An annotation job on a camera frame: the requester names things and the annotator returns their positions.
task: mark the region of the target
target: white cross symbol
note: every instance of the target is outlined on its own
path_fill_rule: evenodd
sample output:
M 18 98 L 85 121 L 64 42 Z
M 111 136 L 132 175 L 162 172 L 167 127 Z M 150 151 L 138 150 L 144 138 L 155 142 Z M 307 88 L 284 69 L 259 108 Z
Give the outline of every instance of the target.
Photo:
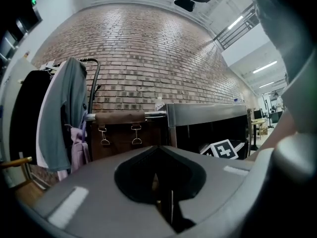
M 225 150 L 223 146 L 218 146 L 217 148 L 218 148 L 218 150 L 221 151 L 220 152 L 221 155 L 225 155 L 226 154 L 228 157 L 230 156 L 230 153 L 231 153 L 230 149 Z

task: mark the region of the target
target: metal railing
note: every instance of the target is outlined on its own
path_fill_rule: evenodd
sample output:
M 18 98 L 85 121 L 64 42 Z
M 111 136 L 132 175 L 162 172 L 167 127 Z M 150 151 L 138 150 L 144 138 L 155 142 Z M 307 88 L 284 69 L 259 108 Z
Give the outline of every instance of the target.
M 226 26 L 213 40 L 218 40 L 223 50 L 229 48 L 233 43 L 239 40 L 243 35 L 259 24 L 254 5 L 248 6 L 242 13 L 243 18 L 235 26 L 229 29 Z

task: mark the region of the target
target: brown leather bag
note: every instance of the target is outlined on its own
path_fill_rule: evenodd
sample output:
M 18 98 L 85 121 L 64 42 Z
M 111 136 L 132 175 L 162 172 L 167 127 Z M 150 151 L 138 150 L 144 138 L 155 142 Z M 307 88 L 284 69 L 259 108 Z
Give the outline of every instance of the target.
M 161 128 L 161 122 L 146 121 L 143 111 L 97 113 L 92 124 L 93 160 L 161 145 Z

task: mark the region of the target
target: clothing rack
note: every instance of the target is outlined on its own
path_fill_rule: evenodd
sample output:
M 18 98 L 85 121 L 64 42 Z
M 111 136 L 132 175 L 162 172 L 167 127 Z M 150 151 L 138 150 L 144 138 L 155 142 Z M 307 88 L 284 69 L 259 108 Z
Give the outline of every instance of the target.
M 162 118 L 166 117 L 166 111 L 155 111 L 155 112 L 144 112 L 145 119 L 154 119 L 154 118 Z M 96 114 L 86 114 L 85 116 L 86 121 L 95 121 Z
M 94 62 L 97 63 L 97 69 L 96 69 L 96 72 L 95 72 L 93 85 L 91 87 L 91 91 L 90 91 L 90 95 L 89 95 L 88 114 L 91 114 L 92 111 L 93 111 L 93 101 L 94 101 L 94 98 L 95 98 L 95 88 L 96 88 L 97 79 L 98 79 L 98 75 L 99 75 L 99 71 L 100 71 L 100 63 L 95 58 L 83 58 L 83 59 L 79 59 L 79 61 L 81 61 L 81 62 L 94 61 Z M 60 66 L 60 63 L 53 65 L 53 67 L 59 67 L 59 66 Z

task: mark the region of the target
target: green exit sign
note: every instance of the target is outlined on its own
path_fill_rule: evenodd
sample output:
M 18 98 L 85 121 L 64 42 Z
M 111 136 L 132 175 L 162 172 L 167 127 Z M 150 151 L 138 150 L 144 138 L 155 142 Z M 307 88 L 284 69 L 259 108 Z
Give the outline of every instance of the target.
M 36 5 L 36 0 L 31 0 L 32 5 Z

